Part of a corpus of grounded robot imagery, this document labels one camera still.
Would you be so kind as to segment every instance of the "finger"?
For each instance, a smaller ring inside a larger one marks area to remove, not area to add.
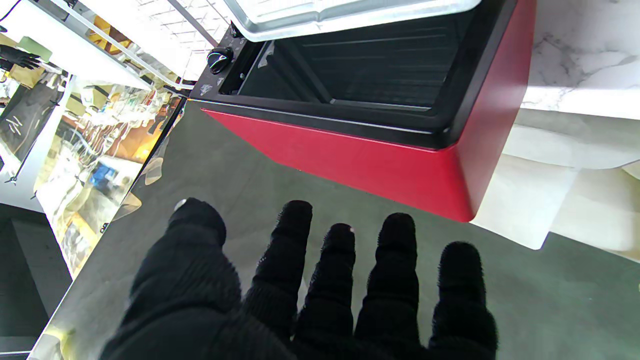
[[[179,225],[201,226],[216,232],[220,246],[227,239],[227,228],[220,214],[208,203],[192,197],[178,203],[169,218],[167,229]]]
[[[298,317],[297,340],[305,341],[319,332],[352,335],[351,291],[355,259],[355,235],[351,226],[331,226],[309,284],[305,307]]]
[[[283,340],[291,336],[298,312],[311,216],[311,205],[305,201],[284,206],[244,299],[244,309]]]
[[[438,287],[440,301],[433,312],[429,348],[446,347],[450,339],[466,339],[495,353],[495,320],[485,306],[482,264],[473,245],[455,242],[446,246]]]
[[[484,306],[482,264],[473,245],[454,242],[446,246],[440,258],[438,288],[440,300],[470,301]]]
[[[415,273],[417,244],[411,216],[396,213],[385,220],[378,238],[355,336],[387,347],[397,357],[419,345],[419,285]]]

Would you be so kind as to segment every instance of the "white marble surface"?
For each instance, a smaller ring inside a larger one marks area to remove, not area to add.
[[[640,120],[640,1],[538,0],[523,108]]]

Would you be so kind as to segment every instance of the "mannequin hand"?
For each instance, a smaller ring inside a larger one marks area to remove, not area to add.
[[[0,57],[27,69],[36,69],[38,67],[38,55],[26,53],[7,45],[0,45]]]

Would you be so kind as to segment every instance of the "black glove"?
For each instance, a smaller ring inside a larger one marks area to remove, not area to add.
[[[35,69],[38,67],[38,55],[25,53],[22,50],[7,45],[0,45],[0,57],[27,69]]]
[[[389,215],[382,225],[355,331],[356,244],[346,224],[331,226],[324,238],[298,314],[311,218],[307,202],[284,206],[241,299],[238,275],[222,252],[222,217],[207,203],[188,199],[143,260],[131,305],[101,359],[495,359],[497,331],[485,306],[480,257],[467,243],[442,252],[433,334],[428,347],[420,344],[417,242],[407,214]]]
[[[351,275],[355,234],[329,229],[305,306],[296,302],[303,275],[311,205],[285,205],[259,262],[244,310],[273,331],[299,359],[493,359],[497,329],[485,306],[480,256],[468,243],[449,244],[440,261],[440,302],[428,348],[420,344],[417,242],[411,216],[389,215],[382,225],[367,296],[353,331]]]

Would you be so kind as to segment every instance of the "stainless steel surface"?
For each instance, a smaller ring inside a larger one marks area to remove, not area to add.
[[[140,261],[162,235],[175,204],[190,196],[210,202],[225,219],[224,251],[245,290],[282,204],[303,199],[314,206],[305,282],[326,230],[336,222],[355,229],[352,311],[357,315],[382,221],[402,211],[415,219],[419,239],[418,320],[423,343],[431,335],[440,252],[450,241],[469,241],[483,257],[488,307],[500,332],[499,358],[636,360],[640,353],[640,264],[556,234],[549,234],[541,250],[529,250],[474,225],[278,165],[203,114],[195,102],[188,104],[169,137],[162,178],[149,186],[138,181],[132,193],[142,207],[110,225],[32,359],[55,359],[56,343],[64,344],[66,360],[98,357],[122,319]]]

